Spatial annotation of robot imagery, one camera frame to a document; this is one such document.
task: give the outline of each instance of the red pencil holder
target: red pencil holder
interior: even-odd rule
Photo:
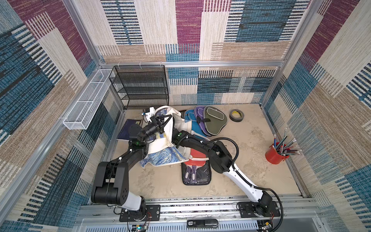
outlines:
[[[289,157],[287,156],[282,156],[277,153],[276,149],[273,148],[273,144],[269,147],[269,150],[265,153],[265,158],[272,164],[279,164],[282,160],[285,160]]]

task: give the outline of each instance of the metal rail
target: metal rail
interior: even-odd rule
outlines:
[[[312,219],[322,217],[321,210],[313,198],[300,195],[279,195],[284,210],[284,219]],[[174,199],[149,199],[147,205],[160,204],[160,220],[152,224],[168,225],[184,223],[187,218],[215,218],[227,222],[253,222],[257,218],[241,218],[236,208],[237,202],[246,202],[246,196],[233,197],[196,197]],[[119,222],[119,215],[113,213],[113,207],[104,205],[81,206],[75,222],[75,231],[85,231],[86,227],[125,225]]]
[[[69,13],[69,15],[72,18],[72,21],[74,22],[77,31],[79,32],[82,41],[84,41],[86,48],[88,49],[88,52],[90,53],[91,57],[93,58],[95,64],[97,66],[100,66],[102,63],[101,56],[99,55],[99,52],[95,49],[95,46],[92,42],[92,40],[89,37],[89,34],[87,33],[84,24],[82,23],[82,20],[79,16],[79,13],[76,10],[76,6],[74,5],[72,0],[62,0],[65,4],[65,7]]]
[[[263,112],[263,115],[265,117],[265,120],[267,121],[268,125],[269,125],[269,128],[270,130],[272,131],[273,134],[276,134],[277,138],[279,141],[281,141],[281,136],[277,133],[277,131],[275,130],[275,128],[273,127],[272,123],[269,121],[268,119],[268,116],[267,116],[267,113],[265,112],[264,108],[262,107],[262,112]],[[308,197],[308,194],[307,192],[304,190],[306,189],[306,186],[302,186],[301,182],[299,181],[299,178],[298,176],[296,175],[296,173],[294,172],[294,169],[292,168],[290,162],[287,160],[286,161],[286,165],[287,167],[289,168],[290,172],[291,172],[291,175],[292,177],[294,178],[295,180],[295,183],[296,185],[298,186],[298,189],[300,191],[300,193],[302,194],[303,197],[307,198]]]
[[[254,67],[282,66],[282,60],[254,61],[179,61],[179,62],[118,62],[101,64],[102,68],[113,68],[116,65],[164,65],[167,68],[197,68],[197,67]]]
[[[125,112],[121,112],[121,114],[120,114],[120,116],[117,120],[115,131],[112,134],[112,138],[111,138],[111,141],[108,145],[108,149],[107,149],[106,155],[104,156],[103,161],[110,161],[112,159],[112,155],[114,154],[116,146],[117,146],[117,139],[116,138],[117,138],[118,134],[120,133],[121,128],[124,126],[124,123],[125,123],[124,118],[125,118]]]

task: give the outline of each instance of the white mesh basket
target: white mesh basket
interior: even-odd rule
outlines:
[[[86,130],[93,119],[109,85],[109,78],[115,77],[111,69],[98,71],[75,103],[63,124],[69,130]]]

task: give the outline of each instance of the duct tape roll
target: duct tape roll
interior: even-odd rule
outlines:
[[[240,122],[240,121],[242,121],[244,116],[245,115],[243,114],[243,112],[240,111],[240,110],[237,110],[237,109],[231,110],[229,112],[229,118],[232,121],[234,121],[234,122]]]

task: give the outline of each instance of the wall panel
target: wall panel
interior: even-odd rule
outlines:
[[[0,6],[2,194],[96,65],[62,0]],[[71,231],[120,114],[113,99],[107,92],[88,130],[63,131],[0,231]]]
[[[275,66],[165,68],[174,105],[260,103]]]
[[[298,140],[290,159],[332,231],[371,228],[370,7],[325,0],[264,106]]]
[[[282,59],[310,0],[74,2],[102,59],[118,63]]]

